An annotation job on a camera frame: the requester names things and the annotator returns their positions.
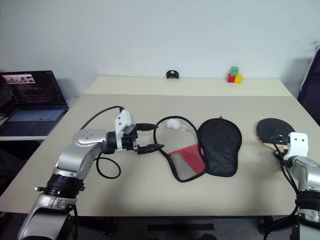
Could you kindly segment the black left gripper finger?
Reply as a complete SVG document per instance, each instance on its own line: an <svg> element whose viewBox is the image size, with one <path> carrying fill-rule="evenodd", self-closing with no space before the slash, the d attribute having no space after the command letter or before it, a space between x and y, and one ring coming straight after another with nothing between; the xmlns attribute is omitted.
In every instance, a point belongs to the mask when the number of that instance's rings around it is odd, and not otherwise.
<svg viewBox="0 0 320 240"><path fill-rule="evenodd" d="M135 125L137 131L153 131L157 128L158 126L152 123L137 123Z"/></svg>
<svg viewBox="0 0 320 240"><path fill-rule="evenodd" d="M136 153L138 155L149 154L149 153L153 153L158 150L161 150L164 146L165 146L164 144L158 144L158 143L148 144L146 146L139 146L136 149Z"/></svg>

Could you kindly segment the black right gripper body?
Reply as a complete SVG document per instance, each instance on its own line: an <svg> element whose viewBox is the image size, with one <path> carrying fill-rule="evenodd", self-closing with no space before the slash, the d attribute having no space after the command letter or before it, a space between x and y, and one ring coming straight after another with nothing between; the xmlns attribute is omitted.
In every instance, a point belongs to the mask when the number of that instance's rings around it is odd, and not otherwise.
<svg viewBox="0 0 320 240"><path fill-rule="evenodd" d="M274 150L273 151L273 156L278 158L279 160L283 159L284 156L287 154L288 150L287 149L284 149L284 150Z"/></svg>

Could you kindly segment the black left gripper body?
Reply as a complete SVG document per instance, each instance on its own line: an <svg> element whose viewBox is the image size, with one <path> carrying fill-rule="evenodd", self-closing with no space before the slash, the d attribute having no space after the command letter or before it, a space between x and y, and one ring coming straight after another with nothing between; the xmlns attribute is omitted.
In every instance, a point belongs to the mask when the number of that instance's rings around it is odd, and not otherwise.
<svg viewBox="0 0 320 240"><path fill-rule="evenodd" d="M121 137L122 148L127 151L136 151L138 149L137 138L138 133L135 128L130 133L124 133Z"/></svg>

